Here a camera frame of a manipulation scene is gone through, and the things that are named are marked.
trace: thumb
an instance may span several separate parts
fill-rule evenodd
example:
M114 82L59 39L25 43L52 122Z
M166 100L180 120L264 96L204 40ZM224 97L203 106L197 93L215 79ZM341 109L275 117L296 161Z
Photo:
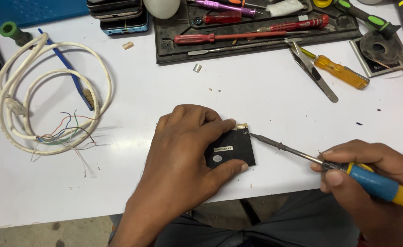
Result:
M243 160L228 160L210 171L210 177L219 187L229 182L238 173L246 171L249 166Z
M362 231L382 222L385 215L383 208L375 204L351 176L340 170L330 170L325 178L337 202L354 218Z

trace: fingernail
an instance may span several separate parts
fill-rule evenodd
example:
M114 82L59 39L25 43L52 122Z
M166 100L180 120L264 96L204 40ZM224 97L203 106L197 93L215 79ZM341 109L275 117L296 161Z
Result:
M333 152L332 150L328 150L328 151L323 152L322 154L330 154L332 152Z
M326 188L326 184L324 182L320 182L320 190L322 192L326 192L327 188Z
M246 171L248 168L249 168L249 165L243 164L243 165L241 166L241 171L240 171L240 172Z
M328 171L325 176L330 186L338 186L343 182L343 177L338 171Z

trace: concrete floor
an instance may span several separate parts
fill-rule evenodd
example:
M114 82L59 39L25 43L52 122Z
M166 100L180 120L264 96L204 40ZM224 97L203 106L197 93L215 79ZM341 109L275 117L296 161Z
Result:
M288 194L248 198L264 221L288 198ZM251 226L238 200L202 204L193 217L214 227L241 229ZM0 247L105 247L112 223L108 216L16 226L0 229Z
M0 229L0 247L105 247L108 216Z

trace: blue mat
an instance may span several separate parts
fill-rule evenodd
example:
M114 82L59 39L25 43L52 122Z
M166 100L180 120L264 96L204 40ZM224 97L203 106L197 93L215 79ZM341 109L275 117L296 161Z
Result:
M0 0L0 27L6 21L25 27L88 13L86 0Z

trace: green wire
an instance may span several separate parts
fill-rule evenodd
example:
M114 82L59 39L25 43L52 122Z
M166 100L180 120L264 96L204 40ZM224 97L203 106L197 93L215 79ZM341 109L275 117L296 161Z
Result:
M77 120L77 115L75 115L75 112L73 113L73 116L75 117L75 121L77 122L77 128L76 128L75 131L73 132L72 136L74 136L75 133L78 131L78 126L79 126L78 120ZM47 145L54 146L54 145L59 145L59 144L62 143L62 142L67 142L67 141L69 140L69 138L70 138L70 137L67 137L67 138L62 139L62 140L55 140L55 142L50 142L50 143L45 143L45 142L42 142L42 143L43 143L43 144L47 144Z

